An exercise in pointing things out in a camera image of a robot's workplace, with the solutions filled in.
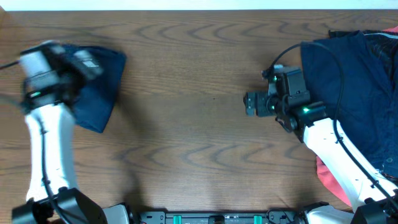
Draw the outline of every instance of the green led indicator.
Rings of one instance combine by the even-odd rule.
[[[30,94],[30,97],[35,97],[35,96],[39,96],[41,94],[41,92],[35,92]]]

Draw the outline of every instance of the wood grain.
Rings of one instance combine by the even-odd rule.
[[[118,101],[103,134],[76,127],[81,191],[102,207],[266,210],[328,201],[315,155],[273,118],[248,118],[243,95],[266,87],[259,71],[290,45],[328,30],[386,29],[397,11],[10,12],[0,63],[44,40],[126,53]],[[282,63],[300,65],[298,51]],[[22,70],[0,75],[19,96]],[[0,106],[0,222],[24,203],[30,180],[24,118]]]

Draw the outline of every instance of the pile of clothes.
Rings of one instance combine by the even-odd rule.
[[[338,120],[351,142],[382,174],[398,177],[398,27],[384,31],[329,32],[316,40],[333,51],[345,73]],[[305,81],[313,101],[323,101],[334,114],[340,90],[337,64],[329,52],[301,48]],[[343,189],[317,158],[318,177],[349,205]]]

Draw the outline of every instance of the navy blue fabric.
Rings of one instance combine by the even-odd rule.
[[[81,89],[73,105],[76,123],[83,128],[102,133],[116,101],[126,56],[103,47],[64,45],[68,54],[87,50],[99,61],[104,73]]]
[[[342,62],[345,91],[338,117],[347,136],[380,171],[398,176],[398,93],[393,78],[374,53],[362,32],[316,40],[331,49]],[[301,48],[303,72],[312,100],[323,101],[330,116],[340,90],[338,67],[324,49]],[[394,57],[394,68],[398,58]]]

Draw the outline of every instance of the white wall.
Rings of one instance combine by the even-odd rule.
[[[0,0],[6,11],[398,9],[398,0]]]

